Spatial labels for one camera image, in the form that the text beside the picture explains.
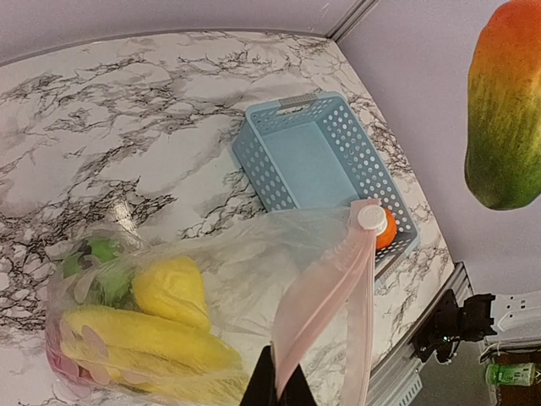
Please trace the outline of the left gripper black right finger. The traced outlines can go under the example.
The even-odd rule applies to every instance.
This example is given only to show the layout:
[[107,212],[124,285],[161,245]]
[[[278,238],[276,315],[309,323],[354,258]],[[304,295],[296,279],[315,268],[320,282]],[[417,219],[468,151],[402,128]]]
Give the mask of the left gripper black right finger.
[[279,406],[316,406],[314,396],[303,373],[301,365],[298,365],[289,378],[280,399]]

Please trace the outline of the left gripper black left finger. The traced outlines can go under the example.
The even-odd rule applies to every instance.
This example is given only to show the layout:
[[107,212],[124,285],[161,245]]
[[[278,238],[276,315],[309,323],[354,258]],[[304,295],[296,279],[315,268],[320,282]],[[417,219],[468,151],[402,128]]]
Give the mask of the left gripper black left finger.
[[275,366],[271,346],[261,350],[259,359],[250,377],[240,406],[277,406]]

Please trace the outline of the clear zip top bag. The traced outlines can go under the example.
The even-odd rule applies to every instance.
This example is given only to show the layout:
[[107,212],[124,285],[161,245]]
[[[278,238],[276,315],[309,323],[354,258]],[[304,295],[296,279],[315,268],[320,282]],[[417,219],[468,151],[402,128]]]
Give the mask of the clear zip top bag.
[[[129,302],[113,309],[150,315],[136,304],[132,279],[155,262],[185,255],[201,272],[209,333],[238,352],[248,384],[261,350],[270,345],[277,400],[301,365],[317,405],[363,405],[373,347],[376,237],[385,227],[381,202],[367,199],[331,209],[273,211],[214,236],[169,244],[149,246],[110,230],[85,238],[118,239],[127,248],[118,263],[132,272]],[[46,358],[75,396],[102,389],[164,405],[209,405],[85,378],[59,347],[62,313],[87,305],[75,302],[75,279],[63,277],[61,263],[47,290]]]

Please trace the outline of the yellow bell pepper toy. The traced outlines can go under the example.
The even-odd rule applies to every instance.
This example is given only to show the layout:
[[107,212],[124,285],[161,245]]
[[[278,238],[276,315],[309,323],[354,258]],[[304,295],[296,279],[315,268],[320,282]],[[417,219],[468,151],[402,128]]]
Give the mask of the yellow bell pepper toy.
[[132,293],[136,304],[147,314],[210,331],[201,272],[185,255],[146,267],[132,279]]

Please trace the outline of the yellow banana toy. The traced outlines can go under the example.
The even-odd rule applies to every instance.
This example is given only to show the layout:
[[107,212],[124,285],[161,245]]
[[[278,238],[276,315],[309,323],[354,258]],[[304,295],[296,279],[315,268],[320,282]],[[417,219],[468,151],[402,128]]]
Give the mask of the yellow banana toy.
[[248,377],[238,352],[196,327],[102,305],[66,310],[60,350],[85,378],[178,401],[236,403]]

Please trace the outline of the orange toy fruit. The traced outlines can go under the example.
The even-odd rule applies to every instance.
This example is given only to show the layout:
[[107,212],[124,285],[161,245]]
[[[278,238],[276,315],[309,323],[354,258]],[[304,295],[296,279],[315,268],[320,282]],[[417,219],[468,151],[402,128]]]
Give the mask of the orange toy fruit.
[[389,247],[395,240],[397,235],[396,220],[392,212],[385,209],[386,227],[385,230],[376,237],[376,250],[383,250]]

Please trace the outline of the green watermelon toy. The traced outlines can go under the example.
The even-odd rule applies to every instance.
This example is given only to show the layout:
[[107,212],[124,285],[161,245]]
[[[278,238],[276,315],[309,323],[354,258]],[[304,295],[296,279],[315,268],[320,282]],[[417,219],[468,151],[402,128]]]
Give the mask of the green watermelon toy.
[[74,277],[76,303],[122,308],[129,302],[132,272],[118,263],[127,251],[118,239],[87,237],[62,261],[64,278]]

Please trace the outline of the green orange mango toy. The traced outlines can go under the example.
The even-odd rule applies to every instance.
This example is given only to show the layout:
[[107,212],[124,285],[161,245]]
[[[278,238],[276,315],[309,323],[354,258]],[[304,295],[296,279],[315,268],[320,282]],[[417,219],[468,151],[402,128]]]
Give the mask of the green orange mango toy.
[[510,211],[540,195],[540,3],[509,1],[482,29],[467,86],[464,176],[483,206]]

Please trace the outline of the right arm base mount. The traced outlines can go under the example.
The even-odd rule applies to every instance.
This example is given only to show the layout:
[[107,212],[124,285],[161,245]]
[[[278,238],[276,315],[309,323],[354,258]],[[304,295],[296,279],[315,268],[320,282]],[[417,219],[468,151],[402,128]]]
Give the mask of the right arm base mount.
[[495,319],[491,316],[495,299],[493,294],[477,294],[460,306],[455,292],[447,289],[413,335],[415,356],[426,363],[435,354],[444,364],[455,356],[461,342],[476,343],[496,335]]

